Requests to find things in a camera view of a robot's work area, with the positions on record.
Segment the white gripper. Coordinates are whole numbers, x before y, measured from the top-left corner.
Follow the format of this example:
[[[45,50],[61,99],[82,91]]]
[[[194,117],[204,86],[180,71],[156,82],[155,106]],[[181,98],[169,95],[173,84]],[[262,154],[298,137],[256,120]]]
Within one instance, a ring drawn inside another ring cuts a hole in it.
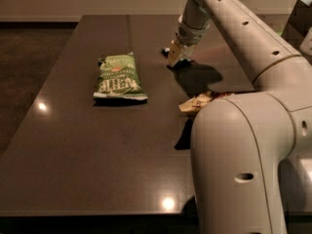
[[[209,27],[209,25],[206,25],[202,29],[195,29],[187,25],[183,20],[180,20],[175,31],[176,39],[171,42],[169,47],[169,66],[174,67],[179,59],[181,61],[192,61],[195,47],[204,37]]]

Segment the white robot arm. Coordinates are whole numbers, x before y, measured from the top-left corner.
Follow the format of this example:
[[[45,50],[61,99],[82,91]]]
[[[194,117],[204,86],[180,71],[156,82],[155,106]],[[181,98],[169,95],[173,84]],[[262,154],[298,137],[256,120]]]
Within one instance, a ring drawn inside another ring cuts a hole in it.
[[[215,24],[253,85],[195,117],[192,174],[201,234],[287,234],[278,167],[312,144],[312,67],[238,0],[188,0],[169,63]]]

